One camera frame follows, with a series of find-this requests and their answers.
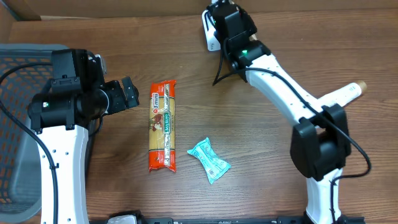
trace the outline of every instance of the orange packaging label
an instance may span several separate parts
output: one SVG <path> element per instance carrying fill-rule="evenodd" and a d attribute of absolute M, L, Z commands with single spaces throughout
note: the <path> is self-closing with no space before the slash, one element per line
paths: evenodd
<path fill-rule="evenodd" d="M 149 171 L 175 168 L 175 80 L 150 87 Z"/>

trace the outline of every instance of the black cable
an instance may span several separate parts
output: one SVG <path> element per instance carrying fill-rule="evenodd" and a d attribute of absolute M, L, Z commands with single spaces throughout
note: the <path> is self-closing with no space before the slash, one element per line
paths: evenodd
<path fill-rule="evenodd" d="M 221 69 L 223 67 L 223 60 L 224 60 L 224 54 L 225 54 L 225 48 L 226 48 L 226 41 L 228 38 L 225 38 L 225 40 L 223 41 L 223 44 L 221 45 L 221 50 L 220 50 L 220 64 L 218 65 L 218 71 L 217 71 L 217 75 L 213 81 L 213 86 L 215 84 L 217 84 L 217 79 L 221 73 Z"/>
<path fill-rule="evenodd" d="M 4 79 L 6 79 L 7 76 L 18 71 L 19 69 L 33 67 L 33 66 L 39 66 L 39 65 L 46 66 L 46 65 L 52 65 L 52 64 L 49 62 L 37 62 L 37 63 L 27 63 L 24 65 L 16 66 L 16 67 L 10 69 L 9 71 L 7 71 L 6 73 L 4 73 L 0 77 L 0 84 L 3 82 Z M 37 142 L 37 144 L 39 144 L 39 146 L 43 149 L 44 154 L 47 156 L 47 159 L 49 160 L 51 175 L 52 175 L 53 194 L 54 194 L 54 196 L 53 196 L 54 197 L 54 211 L 53 211 L 54 221 L 53 222 L 54 222 L 54 224 L 57 224 L 58 223 L 58 182 L 57 182 L 57 173 L 55 171 L 56 166 L 54 164 L 54 160 L 52 159 L 50 151 L 49 151 L 49 149 L 47 149 L 47 147 L 45 146 L 43 141 L 40 140 L 40 138 L 35 135 L 35 133 L 33 133 L 27 126 L 25 126 L 22 122 L 20 122 L 15 116 L 13 116 L 7 110 L 7 108 L 3 105 L 1 100 L 0 100 L 0 109 L 4 112 L 4 114 L 7 117 L 9 117 L 11 119 L 11 121 L 16 123 L 18 125 L 18 127 L 20 127 L 23 131 L 25 131 L 30 137 L 32 137 Z"/>
<path fill-rule="evenodd" d="M 335 224 L 336 223 L 336 217 L 335 217 L 335 210 L 333 208 L 333 206 L 334 206 L 334 203 L 333 203 L 333 194 L 334 193 L 333 192 L 334 192 L 334 186 L 336 185 L 336 181 L 340 180 L 340 179 L 345 179 L 345 178 L 363 177 L 363 176 L 367 175 L 368 173 L 370 173 L 370 171 L 372 169 L 372 164 L 371 164 L 369 156 L 361 148 L 361 146 L 359 146 L 359 144 L 356 141 L 354 141 L 354 139 L 349 137 L 344 131 L 342 131 L 335 124 L 333 124 L 331 121 L 329 121 L 327 118 L 325 118 L 321 113 L 319 113 L 317 110 L 315 110 L 307 101 L 305 101 L 304 98 L 297 92 L 297 90 L 284 77 L 279 75 L 277 72 L 274 72 L 274 71 L 271 71 L 271 70 L 268 70 L 268 69 L 263 69 L 263 68 L 244 68 L 244 69 L 236 70 L 236 71 L 230 72 L 230 73 L 228 73 L 226 75 L 223 75 L 220 79 L 218 79 L 215 82 L 215 84 L 217 84 L 218 82 L 220 82 L 224 78 L 230 77 L 231 75 L 238 74 L 238 73 L 243 73 L 243 72 L 247 72 L 247 71 L 257 71 L 257 72 L 268 73 L 268 74 L 271 74 L 274 77 L 277 77 L 282 82 L 284 82 L 287 85 L 287 87 L 289 87 L 290 90 L 292 90 L 292 92 L 297 96 L 297 98 L 304 104 L 304 106 L 306 106 L 310 111 L 312 111 L 312 113 L 314 113 L 315 116 L 318 116 L 319 118 L 321 118 L 327 124 L 327 126 L 331 127 L 336 132 L 340 133 L 344 138 L 346 138 L 362 154 L 362 156 L 365 158 L 366 164 L 368 165 L 368 169 L 365 172 L 363 172 L 361 174 L 341 175 L 339 177 L 334 178 L 330 182 L 330 184 L 331 184 L 331 188 L 330 188 L 330 207 L 331 208 L 330 208 L 330 211 L 331 211 L 331 216 L 332 216 L 332 219 L 333 219 L 333 224 Z"/>
<path fill-rule="evenodd" d="M 89 51 L 89 50 L 87 50 L 87 54 L 88 54 L 88 56 L 90 56 L 91 57 L 91 59 L 96 59 L 96 57 L 95 57 L 95 55 L 94 55 L 94 53 L 93 52 L 91 52 L 91 51 Z"/>
<path fill-rule="evenodd" d="M 209 20 L 209 22 L 210 22 L 210 24 L 213 26 L 213 27 L 215 27 L 215 24 L 214 24 L 214 21 L 211 19 L 211 17 L 210 17 L 210 12 L 209 11 L 207 11 L 207 12 L 205 12 L 205 24 L 206 24 L 206 29 L 207 29 L 207 31 L 209 31 L 209 25 L 207 24 L 207 20 Z"/>
<path fill-rule="evenodd" d="M 100 116 L 100 117 L 99 117 L 99 125 L 98 125 L 98 128 L 97 128 L 93 133 L 89 134 L 88 137 L 92 137 L 92 136 L 94 136 L 96 133 L 98 133 L 98 132 L 101 130 L 103 123 L 104 123 L 104 118 L 103 118 L 103 116 Z"/>

